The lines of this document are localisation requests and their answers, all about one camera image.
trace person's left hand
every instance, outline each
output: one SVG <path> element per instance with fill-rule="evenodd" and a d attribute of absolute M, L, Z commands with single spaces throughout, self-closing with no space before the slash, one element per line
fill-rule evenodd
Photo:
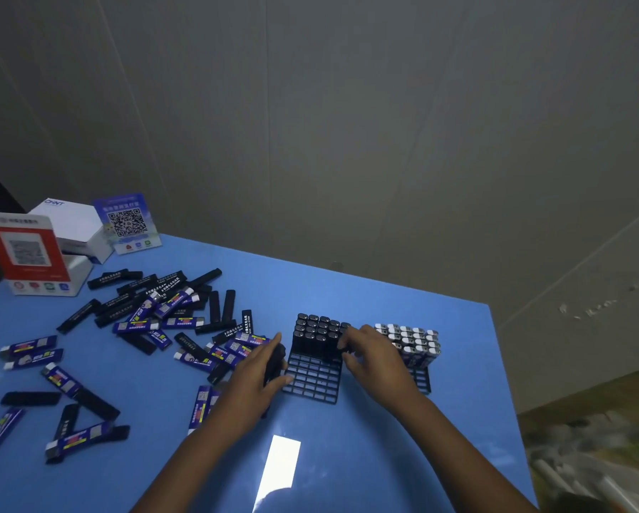
<path fill-rule="evenodd" d="M 231 443 L 250 431 L 272 403 L 274 395 L 293 381 L 293 376 L 284 375 L 263 387 L 265 367 L 280 342 L 281 333 L 277 333 L 269 343 L 256 347 L 238 363 L 226 389 L 208 415 L 206 422 L 216 424 L 217 430 Z"/>

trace person's right arm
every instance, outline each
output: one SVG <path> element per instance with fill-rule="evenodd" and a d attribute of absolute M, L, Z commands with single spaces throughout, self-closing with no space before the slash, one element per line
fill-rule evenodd
<path fill-rule="evenodd" d="M 426 396 L 391 342 L 374 328 L 349 327 L 346 344 L 362 356 L 343 353 L 355 379 L 395 416 L 433 467 L 458 513 L 534 513 L 537 509 L 483 457 Z"/>

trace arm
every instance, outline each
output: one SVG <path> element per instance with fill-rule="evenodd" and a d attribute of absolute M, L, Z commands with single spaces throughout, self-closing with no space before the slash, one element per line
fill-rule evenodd
<path fill-rule="evenodd" d="M 352 327 L 339 341 L 343 360 L 375 401 L 395 416 L 412 436 L 450 498 L 462 513 L 536 512 L 537 509 L 483 457 L 414 384 L 400 355 L 372 327 Z"/>
<path fill-rule="evenodd" d="M 237 365 L 202 427 L 188 436 L 144 492 L 132 513 L 185 512 L 222 455 L 251 430 L 272 397 L 292 380 L 280 376 L 263 387 L 264 369 L 281 333 Z"/>

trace blue table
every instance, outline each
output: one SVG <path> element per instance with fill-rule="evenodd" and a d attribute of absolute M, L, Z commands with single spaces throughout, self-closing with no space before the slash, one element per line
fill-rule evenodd
<path fill-rule="evenodd" d="M 128 267 L 159 276 L 182 269 L 196 277 L 215 267 L 221 299 L 237 291 L 235 318 L 253 310 L 255 332 L 290 336 L 299 312 L 353 325 L 395 322 L 440 332 L 442 356 L 430 366 L 431 399 L 461 432 L 536 503 L 490 310 L 483 304 L 297 265 L 163 235 L 164 246 L 113 255 L 90 275 Z M 76 298 L 14 296 L 0 284 L 0 347 L 55 328 L 82 304 L 117 295 L 115 286 L 84 288 Z M 208 317 L 208 309 L 202 313 Z M 197 338 L 201 344 L 210 335 Z M 185 438 L 206 374 L 172 358 L 176 347 L 146 356 L 92 318 L 58 337 L 60 365 L 121 410 L 127 441 L 88 448 L 62 465 L 45 465 L 44 447 L 63 405 L 31 408 L 0 447 L 0 511 L 125 512 Z M 10 390 L 54 390 L 37 368 L 5 372 Z M 5 408 L 0 405 L 0 417 Z M 99 422 L 82 409 L 78 428 Z M 258 512 L 452 511 L 426 459 L 400 425 L 344 369 L 336 405 L 280 393 L 267 419 L 221 461 L 194 511 L 250 512 L 273 435 L 300 441 L 291 488 L 270 493 Z"/>

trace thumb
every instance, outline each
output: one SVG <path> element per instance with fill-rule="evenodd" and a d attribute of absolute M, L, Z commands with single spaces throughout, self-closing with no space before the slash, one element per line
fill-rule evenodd
<path fill-rule="evenodd" d="M 284 385 L 288 385 L 292 381 L 293 381 L 293 376 L 291 375 L 286 374 L 283 376 L 278 376 L 277 378 L 274 378 L 270 383 L 264 386 L 263 394 L 266 396 L 266 398 L 268 398 L 271 401 L 272 397 L 276 393 L 278 393 Z"/>
<path fill-rule="evenodd" d="M 358 362 L 358 359 L 351 354 L 343 353 L 343 362 L 345 362 L 345 366 L 348 370 L 353 373 L 353 376 L 357 378 L 358 381 L 362 381 L 362 377 L 365 374 L 365 368 Z"/>

